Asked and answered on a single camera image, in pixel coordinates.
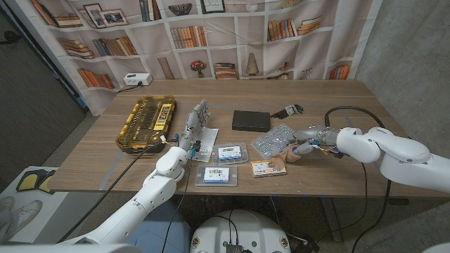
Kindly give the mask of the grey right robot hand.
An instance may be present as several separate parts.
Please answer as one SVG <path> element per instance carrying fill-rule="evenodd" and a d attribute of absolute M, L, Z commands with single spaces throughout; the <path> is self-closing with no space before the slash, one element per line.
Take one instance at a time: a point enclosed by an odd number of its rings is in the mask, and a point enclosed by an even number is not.
<path fill-rule="evenodd" d="M 299 129 L 292 133 L 288 138 L 291 143 L 298 143 L 296 148 L 292 151 L 296 155 L 305 155 L 314 149 L 314 142 L 316 145 L 334 146 L 337 142 L 339 129 L 330 128 L 329 126 L 311 125 L 306 128 Z"/>

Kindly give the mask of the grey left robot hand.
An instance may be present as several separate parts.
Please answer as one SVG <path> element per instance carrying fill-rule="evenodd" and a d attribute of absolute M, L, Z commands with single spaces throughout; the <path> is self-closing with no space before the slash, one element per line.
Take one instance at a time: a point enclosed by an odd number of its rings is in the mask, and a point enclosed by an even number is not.
<path fill-rule="evenodd" d="M 188 114 L 186 125 L 179 139 L 179 147 L 188 151 L 191 146 L 199 139 L 204 124 L 210 117 L 208 112 L 209 105 L 205 99 L 202 99 Z"/>

